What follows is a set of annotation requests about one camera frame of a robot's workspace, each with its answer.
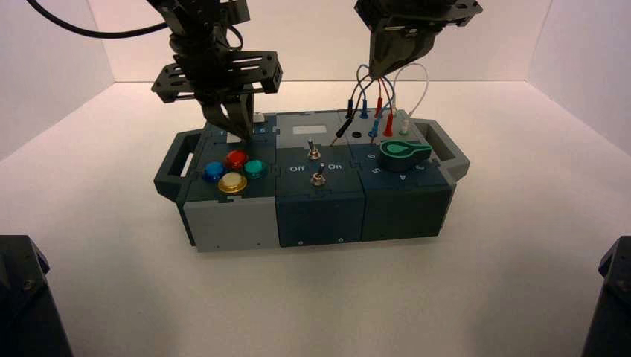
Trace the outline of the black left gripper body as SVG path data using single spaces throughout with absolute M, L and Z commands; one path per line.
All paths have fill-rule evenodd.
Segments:
M 151 88 L 165 103 L 209 95 L 274 94 L 283 76 L 275 51 L 229 51 L 219 57 L 207 51 L 175 54 L 173 59 Z

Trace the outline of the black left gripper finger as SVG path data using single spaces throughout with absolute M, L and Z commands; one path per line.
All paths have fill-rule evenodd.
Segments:
M 252 139 L 254 95 L 239 94 L 225 102 L 228 112 L 228 131 L 249 142 Z
M 237 137 L 243 136 L 243 110 L 239 97 L 229 97 L 226 102 L 206 97 L 204 117 L 209 123 Z

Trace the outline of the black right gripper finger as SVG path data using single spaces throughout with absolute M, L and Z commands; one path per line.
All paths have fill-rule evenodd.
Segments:
M 395 30 L 372 31 L 370 35 L 369 74 L 378 79 L 394 71 L 395 58 L 391 55 Z
M 426 56 L 434 47 L 436 31 L 416 29 L 387 31 L 384 33 L 384 59 L 382 76 L 390 74 Z

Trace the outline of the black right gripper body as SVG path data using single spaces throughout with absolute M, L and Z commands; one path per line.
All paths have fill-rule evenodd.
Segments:
M 463 27 L 483 12 L 478 1 L 357 1 L 354 10 L 373 32 Z

